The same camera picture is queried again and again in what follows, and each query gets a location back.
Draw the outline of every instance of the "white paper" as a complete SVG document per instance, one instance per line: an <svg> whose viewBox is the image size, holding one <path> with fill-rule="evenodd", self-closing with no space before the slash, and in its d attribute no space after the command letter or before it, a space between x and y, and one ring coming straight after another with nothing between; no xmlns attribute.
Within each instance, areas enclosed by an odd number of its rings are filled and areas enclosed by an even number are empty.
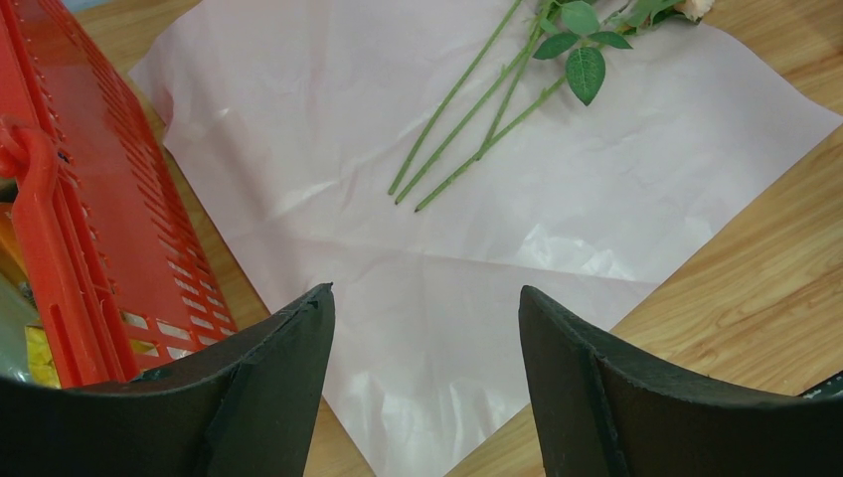
<svg viewBox="0 0 843 477"><path fill-rule="evenodd" d="M414 214L475 152L496 96L396 207L401 162L509 4L205 0L132 73L267 306L335 283L324 394L378 475L442 475L528 403L522 285L609 329L841 123L728 35L670 23L605 52L590 107L554 95ZM412 172L521 48L529 16ZM531 64L507 122L561 70Z"/></svg>

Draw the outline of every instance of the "blue surface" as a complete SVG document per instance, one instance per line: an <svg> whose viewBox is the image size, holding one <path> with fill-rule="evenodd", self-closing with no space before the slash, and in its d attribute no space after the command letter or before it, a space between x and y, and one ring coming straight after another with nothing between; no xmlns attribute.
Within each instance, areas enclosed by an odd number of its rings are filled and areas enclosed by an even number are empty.
<svg viewBox="0 0 843 477"><path fill-rule="evenodd" d="M78 12L79 10L84 10L85 8L95 7L96 5L100 5L102 3L108 2L108 0L63 0L65 2L65 6L68 7L68 10L72 12Z"/></svg>

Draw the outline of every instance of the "wooden surface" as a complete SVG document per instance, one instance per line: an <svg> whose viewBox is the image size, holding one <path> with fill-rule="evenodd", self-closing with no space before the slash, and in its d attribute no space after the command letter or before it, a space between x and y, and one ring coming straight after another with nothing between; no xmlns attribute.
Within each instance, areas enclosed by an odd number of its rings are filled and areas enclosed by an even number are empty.
<svg viewBox="0 0 843 477"><path fill-rule="evenodd" d="M115 0L78 14L122 73L196 0ZM814 101L843 113L843 2L719 0L706 22ZM147 115L159 138L157 116ZM242 327L266 316L211 221L171 170ZM754 201L613 332L675 364L796 395L843 369L843 128ZM372 475L323 402L307 475ZM454 476L543 475L529 407Z"/></svg>

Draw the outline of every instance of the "pale pink rose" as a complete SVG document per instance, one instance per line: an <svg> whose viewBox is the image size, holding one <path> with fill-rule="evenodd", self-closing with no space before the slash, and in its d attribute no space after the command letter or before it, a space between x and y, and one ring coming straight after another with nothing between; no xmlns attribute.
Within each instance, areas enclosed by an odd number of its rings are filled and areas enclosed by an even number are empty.
<svg viewBox="0 0 843 477"><path fill-rule="evenodd" d="M685 0L674 6L676 11L683 13L689 20L696 22L709 13L714 5L714 0Z"/></svg>

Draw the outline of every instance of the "red plastic basket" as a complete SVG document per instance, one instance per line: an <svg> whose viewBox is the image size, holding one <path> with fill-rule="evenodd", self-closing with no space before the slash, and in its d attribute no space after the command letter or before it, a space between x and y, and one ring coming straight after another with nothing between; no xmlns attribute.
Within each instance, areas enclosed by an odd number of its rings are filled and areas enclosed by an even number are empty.
<svg viewBox="0 0 843 477"><path fill-rule="evenodd" d="M60 0L0 15L0 175L62 387L234 334L137 98Z"/></svg>

